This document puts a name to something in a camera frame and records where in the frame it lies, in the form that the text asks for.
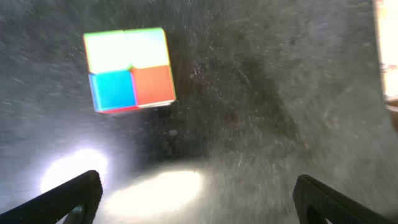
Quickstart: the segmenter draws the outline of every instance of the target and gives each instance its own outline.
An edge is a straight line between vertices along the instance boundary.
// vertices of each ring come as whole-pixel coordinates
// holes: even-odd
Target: pale green square
[[[111,72],[130,67],[123,30],[85,34],[84,39],[91,73]]]
[[[162,28],[126,30],[129,63],[136,68],[169,65],[169,52]]]

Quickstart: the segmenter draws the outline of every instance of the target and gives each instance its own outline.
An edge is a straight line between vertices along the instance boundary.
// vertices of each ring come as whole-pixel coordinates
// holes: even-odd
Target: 2x2 puzzle cube
[[[84,34],[94,109],[117,113],[175,101],[161,28]]]

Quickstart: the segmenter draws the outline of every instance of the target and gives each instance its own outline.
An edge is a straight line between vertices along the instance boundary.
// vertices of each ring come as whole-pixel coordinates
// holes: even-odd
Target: glossy black surface
[[[141,27],[166,31],[178,101],[95,113],[82,34]],[[298,223],[300,174],[394,213],[398,140],[375,36],[371,1],[1,1],[0,212],[91,149],[108,162],[95,223]],[[115,192],[165,169],[199,173],[195,198],[111,212]]]

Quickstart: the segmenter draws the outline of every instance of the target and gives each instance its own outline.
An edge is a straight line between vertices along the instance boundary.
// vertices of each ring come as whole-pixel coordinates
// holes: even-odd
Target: blue square
[[[95,111],[107,111],[136,106],[130,71],[89,74]]]

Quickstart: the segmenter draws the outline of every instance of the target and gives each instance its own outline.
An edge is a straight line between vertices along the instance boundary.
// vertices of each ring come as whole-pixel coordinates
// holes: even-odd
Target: orange square
[[[170,65],[132,68],[138,106],[155,106],[175,100]]]

